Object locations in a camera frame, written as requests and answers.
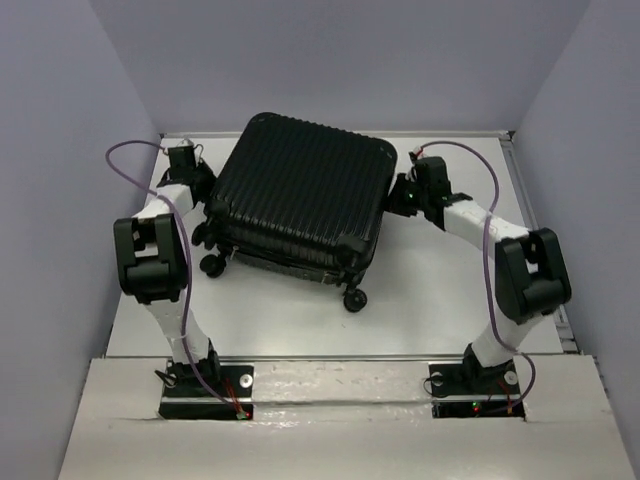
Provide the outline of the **black ribbed hard suitcase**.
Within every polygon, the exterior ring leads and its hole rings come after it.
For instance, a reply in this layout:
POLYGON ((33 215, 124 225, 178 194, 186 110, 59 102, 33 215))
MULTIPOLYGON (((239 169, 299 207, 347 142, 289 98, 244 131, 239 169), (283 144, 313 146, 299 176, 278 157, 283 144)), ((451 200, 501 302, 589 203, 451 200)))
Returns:
POLYGON ((343 288, 344 308, 368 302, 372 263, 397 164, 389 142, 272 112, 254 115, 204 202, 192 243, 220 277, 232 258, 343 288))

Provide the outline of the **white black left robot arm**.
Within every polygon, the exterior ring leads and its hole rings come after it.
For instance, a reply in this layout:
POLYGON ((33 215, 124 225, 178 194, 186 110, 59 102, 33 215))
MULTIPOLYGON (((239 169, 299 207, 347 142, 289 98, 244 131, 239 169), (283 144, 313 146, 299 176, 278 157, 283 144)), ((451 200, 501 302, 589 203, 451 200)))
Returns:
POLYGON ((148 187, 112 161, 117 149, 130 145, 155 144, 129 140, 105 154, 115 173, 148 195, 142 210, 113 225, 119 284, 153 316, 169 344, 172 363, 159 374, 165 385, 188 383, 198 394, 209 395, 220 386, 221 365, 191 309, 193 265, 184 217, 204 200, 216 177, 197 153, 199 147, 185 139, 159 149, 169 167, 157 186, 148 187))

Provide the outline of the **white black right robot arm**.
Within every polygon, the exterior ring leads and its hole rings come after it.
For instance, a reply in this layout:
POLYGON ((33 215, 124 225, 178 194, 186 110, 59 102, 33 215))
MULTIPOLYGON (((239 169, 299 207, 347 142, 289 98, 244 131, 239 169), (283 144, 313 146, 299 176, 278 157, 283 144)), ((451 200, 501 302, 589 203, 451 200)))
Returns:
POLYGON ((410 158, 411 170, 398 175, 390 194, 390 212, 423 214, 481 252, 489 312, 487 327, 466 347, 462 362, 431 376, 433 394, 483 394, 504 377, 530 331, 571 299, 560 242, 551 229, 513 224, 453 192, 442 158, 410 158))

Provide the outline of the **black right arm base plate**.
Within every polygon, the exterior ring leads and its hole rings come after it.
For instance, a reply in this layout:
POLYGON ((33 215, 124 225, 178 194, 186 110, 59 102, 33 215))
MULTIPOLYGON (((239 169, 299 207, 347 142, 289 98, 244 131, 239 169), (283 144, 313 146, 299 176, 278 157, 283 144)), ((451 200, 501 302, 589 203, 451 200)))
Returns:
POLYGON ((525 418, 512 361, 471 377, 462 363, 429 365, 423 389, 435 419, 525 418))

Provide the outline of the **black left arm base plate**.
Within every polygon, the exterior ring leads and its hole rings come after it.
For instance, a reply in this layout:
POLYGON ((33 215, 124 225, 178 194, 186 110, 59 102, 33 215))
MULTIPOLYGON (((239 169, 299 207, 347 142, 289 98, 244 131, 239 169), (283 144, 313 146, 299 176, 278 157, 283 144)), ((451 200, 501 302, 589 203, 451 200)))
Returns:
POLYGON ((171 362, 154 374, 162 382, 158 415, 165 420, 250 421, 254 417, 255 369, 250 364, 223 364, 221 376, 179 378, 171 362))

